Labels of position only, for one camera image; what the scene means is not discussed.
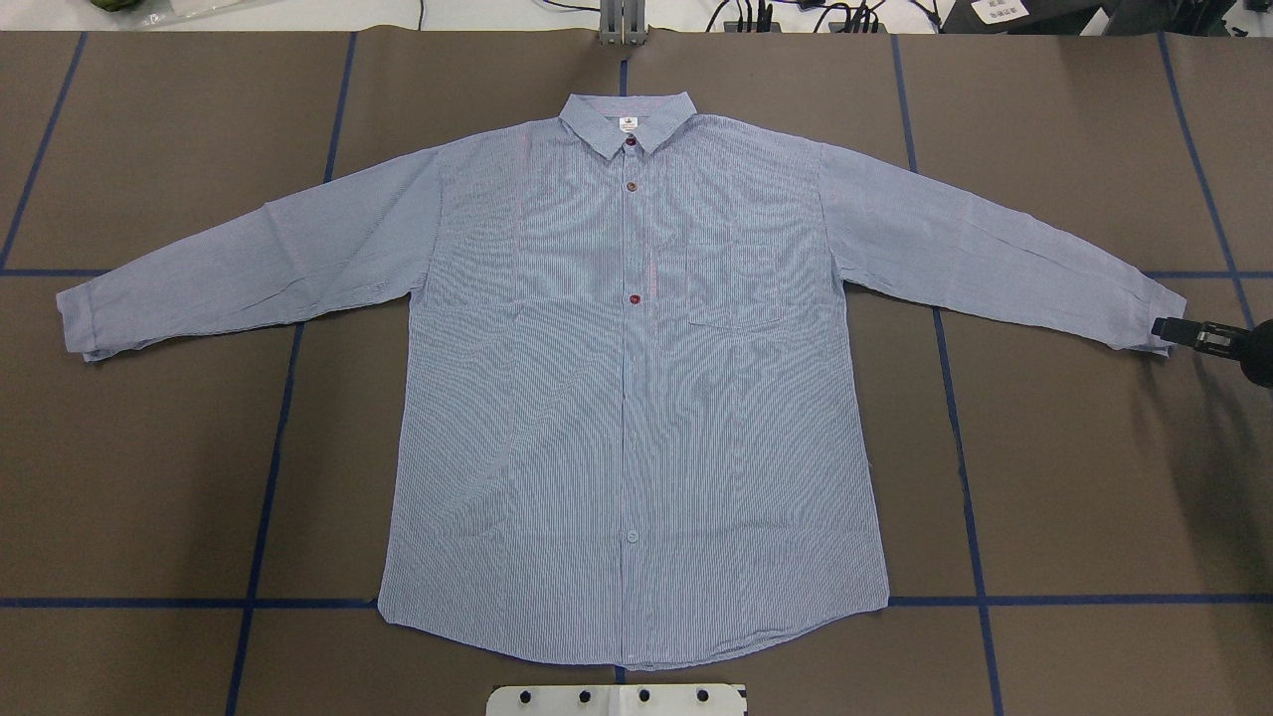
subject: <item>brown table surface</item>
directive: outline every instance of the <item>brown table surface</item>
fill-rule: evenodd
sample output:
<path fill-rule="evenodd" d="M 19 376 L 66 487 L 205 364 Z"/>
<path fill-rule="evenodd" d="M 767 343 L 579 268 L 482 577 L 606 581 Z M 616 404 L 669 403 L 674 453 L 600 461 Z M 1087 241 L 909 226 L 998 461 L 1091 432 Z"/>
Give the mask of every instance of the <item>brown table surface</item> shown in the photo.
<path fill-rule="evenodd" d="M 624 674 L 376 613 L 402 301 L 87 366 L 53 294 L 570 92 L 689 90 L 1246 325 L 1273 317 L 1270 68 L 1273 41 L 1156 36 L 0 34 L 0 712 L 462 715 L 498 684 L 628 679 L 743 683 L 754 715 L 1267 713 L 1273 400 L 1235 363 L 850 287 L 895 605 Z"/>

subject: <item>paper label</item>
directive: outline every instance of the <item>paper label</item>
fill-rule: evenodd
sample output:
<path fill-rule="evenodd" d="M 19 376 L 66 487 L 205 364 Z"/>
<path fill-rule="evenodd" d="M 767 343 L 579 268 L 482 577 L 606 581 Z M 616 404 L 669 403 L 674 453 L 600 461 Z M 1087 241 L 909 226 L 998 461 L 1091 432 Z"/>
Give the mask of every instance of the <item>paper label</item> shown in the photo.
<path fill-rule="evenodd" d="M 1030 14 L 1021 0 L 976 0 L 973 3 L 973 9 L 976 10 L 976 17 L 988 25 L 1006 23 Z"/>

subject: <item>shirt collar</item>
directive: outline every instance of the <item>shirt collar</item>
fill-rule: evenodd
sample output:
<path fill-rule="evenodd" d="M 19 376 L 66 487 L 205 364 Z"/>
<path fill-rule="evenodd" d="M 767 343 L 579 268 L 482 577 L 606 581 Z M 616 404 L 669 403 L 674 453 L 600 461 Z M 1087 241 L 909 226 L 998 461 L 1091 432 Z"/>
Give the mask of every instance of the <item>shirt collar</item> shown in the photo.
<path fill-rule="evenodd" d="M 610 159 L 622 147 L 628 134 L 610 117 L 640 117 L 633 136 L 645 152 L 659 148 L 698 110 L 685 92 L 665 97 L 605 97 L 572 94 L 561 108 L 561 121 L 597 154 Z"/>

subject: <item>shirt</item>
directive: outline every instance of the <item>shirt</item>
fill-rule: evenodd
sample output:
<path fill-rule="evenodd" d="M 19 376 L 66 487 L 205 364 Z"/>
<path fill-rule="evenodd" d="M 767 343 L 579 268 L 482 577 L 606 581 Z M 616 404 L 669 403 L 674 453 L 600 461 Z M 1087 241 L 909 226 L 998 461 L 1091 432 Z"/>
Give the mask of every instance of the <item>shirt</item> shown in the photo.
<path fill-rule="evenodd" d="M 572 96 L 57 306 L 101 361 L 410 294 L 381 614 L 666 669 L 887 604 L 844 280 L 1161 354 L 1152 321 L 1185 304 L 1026 214 L 682 93 Z"/>

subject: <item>blue tape line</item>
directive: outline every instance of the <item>blue tape line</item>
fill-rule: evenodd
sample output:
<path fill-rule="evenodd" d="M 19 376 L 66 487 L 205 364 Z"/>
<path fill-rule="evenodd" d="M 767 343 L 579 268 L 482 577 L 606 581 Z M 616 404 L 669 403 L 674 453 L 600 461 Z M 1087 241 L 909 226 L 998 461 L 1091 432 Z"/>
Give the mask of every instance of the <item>blue tape line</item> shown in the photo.
<path fill-rule="evenodd" d="M 279 424 L 274 432 L 274 451 L 270 456 L 270 475 L 265 482 L 265 497 L 261 499 L 261 520 L 256 529 L 256 548 L 252 552 L 252 571 L 248 576 L 247 598 L 243 604 L 243 620 L 239 623 L 238 646 L 234 650 L 234 668 L 230 671 L 230 688 L 225 698 L 225 713 L 233 716 L 238 707 L 238 691 L 243 680 L 243 665 L 247 662 L 247 643 L 252 634 L 252 613 L 256 591 L 261 582 L 261 564 L 265 561 L 265 544 L 270 533 L 270 512 L 274 508 L 274 492 L 279 482 L 279 465 L 283 461 L 283 433 L 292 413 L 292 389 L 295 383 L 297 357 L 300 354 L 300 339 L 306 325 L 298 324 L 292 336 L 292 354 L 288 357 L 288 377 L 283 383 L 283 405 L 279 408 Z"/>
<path fill-rule="evenodd" d="M 345 50 L 345 73 L 340 79 L 340 96 L 336 98 L 336 121 L 331 125 L 331 144 L 327 145 L 327 169 L 322 181 L 327 183 L 336 172 L 336 148 L 340 147 L 340 127 L 345 121 L 345 99 L 349 98 L 349 75 L 354 70 L 354 50 L 358 47 L 358 33 L 349 33 L 349 47 Z"/>
<path fill-rule="evenodd" d="M 985 670 L 990 680 L 990 703 L 995 716 L 1003 716 L 1003 693 L 999 689 L 998 657 L 994 655 L 994 634 L 990 632 L 990 610 L 985 604 L 985 576 L 981 571 L 981 548 L 976 538 L 976 516 L 973 512 L 973 488 L 967 482 L 967 462 L 964 459 L 964 432 L 959 424 L 959 406 L 955 403 L 955 382 L 951 380 L 950 353 L 946 349 L 946 327 L 942 312 L 933 308 L 933 327 L 937 331 L 937 355 L 942 364 L 942 385 L 946 387 L 946 413 L 955 434 L 955 454 L 959 457 L 959 482 L 964 489 L 964 530 L 967 533 L 967 552 L 973 562 L 973 585 L 980 600 L 978 617 L 981 623 L 981 646 L 985 651 Z"/>
<path fill-rule="evenodd" d="M 910 131 L 910 107 L 906 104 L 906 76 L 901 71 L 901 45 L 896 34 L 889 36 L 892 43 L 892 73 L 897 78 L 897 102 L 901 104 L 901 132 L 906 138 L 906 164 L 910 171 L 919 172 L 915 159 L 915 135 Z"/>
<path fill-rule="evenodd" d="M 244 601 L 242 599 L 201 598 L 0 598 L 0 609 L 242 609 L 243 604 Z"/>
<path fill-rule="evenodd" d="M 969 596 L 890 596 L 889 606 L 978 606 L 981 598 Z"/>
<path fill-rule="evenodd" d="M 4 596 L 0 609 L 242 609 L 246 599 L 149 596 Z M 1273 594 L 1029 594 L 891 596 L 889 606 L 1152 606 L 1164 604 L 1273 604 Z M 376 609 L 376 599 L 280 598 L 256 599 L 253 609 Z M 615 678 L 628 670 L 615 666 Z"/>
<path fill-rule="evenodd" d="M 36 150 L 36 161 L 31 163 L 31 171 L 27 172 L 27 183 L 22 187 L 22 196 L 18 199 L 18 208 L 14 209 L 13 220 L 9 222 L 9 233 L 4 237 L 4 247 L 0 247 L 0 269 L 4 269 L 5 264 L 9 261 L 9 252 L 13 251 L 13 242 L 18 238 L 18 227 L 22 224 L 22 215 L 27 211 L 27 201 L 31 199 L 31 190 L 36 186 L 36 176 L 39 175 L 39 164 L 45 161 L 45 152 L 48 150 L 48 141 L 53 138 L 53 127 L 57 125 L 57 117 L 62 113 L 62 104 L 66 103 L 66 94 L 71 89 L 71 79 L 75 76 L 75 69 L 79 68 L 80 57 L 84 55 L 84 43 L 88 42 L 88 33 L 81 32 L 79 41 L 75 43 L 75 52 L 71 55 L 71 64 L 66 68 L 66 76 L 62 78 L 62 88 L 57 92 L 57 101 L 53 102 L 53 112 L 48 116 L 48 124 L 45 125 L 45 136 L 39 139 L 39 149 Z"/>
<path fill-rule="evenodd" d="M 0 276 L 99 276 L 109 269 L 3 269 Z"/>
<path fill-rule="evenodd" d="M 99 276 L 109 269 L 0 269 L 0 276 Z M 1151 279 L 1225 279 L 1230 271 L 1142 271 Z M 1273 271 L 1236 271 L 1242 279 L 1273 279 Z"/>
<path fill-rule="evenodd" d="M 376 609 L 374 599 L 257 599 L 255 609 Z"/>
<path fill-rule="evenodd" d="M 1151 279 L 1273 279 L 1273 271 L 1142 271 Z"/>
<path fill-rule="evenodd" d="M 897 36 L 889 36 L 892 46 L 892 66 L 897 78 L 897 103 L 901 110 L 901 131 L 906 139 L 906 162 L 911 172 L 919 173 L 919 161 L 915 157 L 915 139 L 910 125 L 910 106 L 906 103 L 906 76 L 901 64 L 901 45 Z M 933 329 L 937 331 L 937 357 L 942 364 L 942 383 L 946 387 L 946 412 L 951 431 L 955 434 L 955 451 L 959 457 L 959 479 L 964 489 L 964 530 L 967 534 L 967 552 L 973 563 L 973 584 L 976 587 L 978 617 L 981 623 L 981 646 L 985 651 L 985 671 L 990 685 L 990 703 L 994 716 L 1003 716 L 1003 696 L 999 689 L 999 666 L 994 655 L 994 634 L 990 632 L 990 610 L 985 603 L 985 578 L 981 573 L 981 550 L 976 539 L 976 517 L 973 513 L 973 490 L 967 482 L 967 464 L 964 460 L 964 434 L 959 424 L 959 408 L 955 404 L 955 383 L 951 381 L 950 355 L 946 350 L 946 330 L 942 326 L 942 313 L 933 308 Z"/>
<path fill-rule="evenodd" d="M 1171 90 L 1171 103 L 1176 108 L 1176 120 L 1180 121 L 1180 132 L 1185 138 L 1185 148 L 1189 150 L 1189 159 L 1193 162 L 1194 173 L 1198 175 L 1202 196 L 1207 203 L 1211 223 L 1216 228 L 1216 238 L 1220 240 L 1220 251 L 1225 255 L 1225 265 L 1228 266 L 1228 273 L 1234 279 L 1234 290 L 1237 292 L 1237 303 L 1242 307 L 1242 319 L 1246 320 L 1246 327 L 1253 329 L 1255 327 L 1255 320 L 1251 317 L 1251 307 L 1246 302 L 1246 290 L 1242 289 L 1242 282 L 1237 278 L 1237 264 L 1234 262 L 1234 252 L 1228 247 L 1228 236 L 1225 234 L 1225 224 L 1220 220 L 1220 210 L 1216 209 L 1216 199 L 1211 194 L 1211 183 L 1207 181 L 1207 173 L 1202 168 L 1202 158 L 1198 157 L 1198 147 L 1194 145 L 1193 131 L 1189 130 L 1185 107 L 1180 101 L 1180 88 L 1176 85 L 1176 73 L 1171 66 L 1171 51 L 1167 48 L 1167 36 L 1161 31 L 1158 32 L 1158 52 L 1162 55 L 1162 69 L 1167 73 L 1167 88 Z"/>
<path fill-rule="evenodd" d="M 358 33 L 349 33 L 349 47 L 345 50 L 345 70 L 340 79 L 340 94 L 336 99 L 336 117 L 331 125 L 331 141 L 327 145 L 327 167 L 323 171 L 323 183 L 331 181 L 336 171 L 336 152 L 340 147 L 340 130 L 345 117 L 345 102 L 349 98 L 349 78 L 354 68 L 354 54 L 358 48 Z M 279 465 L 283 459 L 283 433 L 288 427 L 292 410 L 292 392 L 297 376 L 297 357 L 300 354 L 300 339 L 306 325 L 298 324 L 292 339 L 292 354 L 288 358 L 288 377 L 283 383 L 283 405 L 279 409 L 279 427 L 274 434 L 274 452 L 270 456 L 270 476 L 265 483 L 265 497 L 261 501 L 261 521 L 256 530 L 256 549 L 252 554 L 252 572 L 248 577 L 247 604 L 243 606 L 243 622 L 239 626 L 238 647 L 234 650 L 234 668 L 230 671 L 229 694 L 225 697 L 225 716 L 234 716 L 238 708 L 238 692 L 243 682 L 243 666 L 247 662 L 247 645 L 252 636 L 252 614 L 256 610 L 256 592 L 261 581 L 261 564 L 265 561 L 266 538 L 270 533 L 270 512 L 274 508 L 274 492 L 279 482 Z"/>

